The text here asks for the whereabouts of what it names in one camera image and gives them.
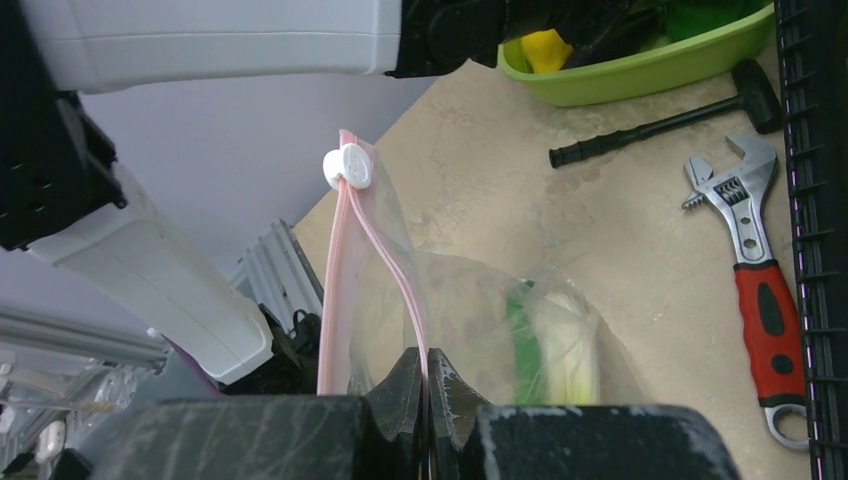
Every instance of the red wrench handle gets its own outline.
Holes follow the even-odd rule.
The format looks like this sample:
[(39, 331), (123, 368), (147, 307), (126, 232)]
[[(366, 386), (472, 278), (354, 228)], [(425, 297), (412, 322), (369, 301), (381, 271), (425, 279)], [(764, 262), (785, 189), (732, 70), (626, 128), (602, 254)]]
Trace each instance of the red wrench handle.
[(760, 406), (804, 405), (801, 322), (780, 266), (768, 260), (733, 269)]

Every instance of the white zipper slider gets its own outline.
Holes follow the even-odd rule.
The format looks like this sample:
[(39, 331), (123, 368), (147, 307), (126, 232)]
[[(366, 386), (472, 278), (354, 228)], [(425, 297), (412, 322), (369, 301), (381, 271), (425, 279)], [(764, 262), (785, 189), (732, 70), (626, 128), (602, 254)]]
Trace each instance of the white zipper slider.
[(348, 143), (324, 156), (324, 178), (333, 190), (339, 189), (339, 178), (355, 189), (362, 190), (371, 185), (373, 163), (364, 148)]

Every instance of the adjustable wrench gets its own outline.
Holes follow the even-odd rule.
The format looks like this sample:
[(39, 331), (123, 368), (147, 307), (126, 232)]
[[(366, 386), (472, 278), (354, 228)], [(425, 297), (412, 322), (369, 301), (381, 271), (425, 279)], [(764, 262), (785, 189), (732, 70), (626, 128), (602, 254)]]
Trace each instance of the adjustable wrench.
[(700, 156), (684, 167), (695, 189), (683, 202), (692, 210), (706, 202), (722, 214), (736, 250), (736, 286), (743, 338), (760, 406), (774, 438), (783, 446), (806, 450), (808, 441), (792, 440), (777, 428), (780, 417), (806, 417), (801, 323), (789, 287), (772, 256), (763, 227), (763, 201), (777, 172), (774, 147), (756, 137), (728, 135), (730, 149), (742, 163), (713, 177)]

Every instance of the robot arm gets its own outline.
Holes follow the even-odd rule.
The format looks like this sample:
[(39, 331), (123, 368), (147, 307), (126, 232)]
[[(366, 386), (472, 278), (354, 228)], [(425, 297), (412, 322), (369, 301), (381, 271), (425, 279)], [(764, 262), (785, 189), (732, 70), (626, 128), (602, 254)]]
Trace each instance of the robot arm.
[(0, 69), (0, 246), (76, 272), (216, 381), (255, 391), (251, 377), (262, 384), (279, 371), (275, 358), (291, 358), (285, 341), (181, 240), (76, 91), (307, 72), (443, 75), (468, 59), (494, 66), (501, 42), (537, 30), (563, 28), (589, 45), (633, 3), (0, 2), (0, 64), (13, 67)]

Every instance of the yellow object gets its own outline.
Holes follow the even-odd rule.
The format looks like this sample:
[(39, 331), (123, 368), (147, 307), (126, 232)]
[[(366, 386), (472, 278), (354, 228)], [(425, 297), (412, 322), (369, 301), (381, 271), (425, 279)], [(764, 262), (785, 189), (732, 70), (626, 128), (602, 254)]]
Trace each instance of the yellow object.
[(562, 41), (556, 30), (531, 33), (521, 37), (520, 42), (534, 73), (558, 72), (574, 53), (574, 48)]

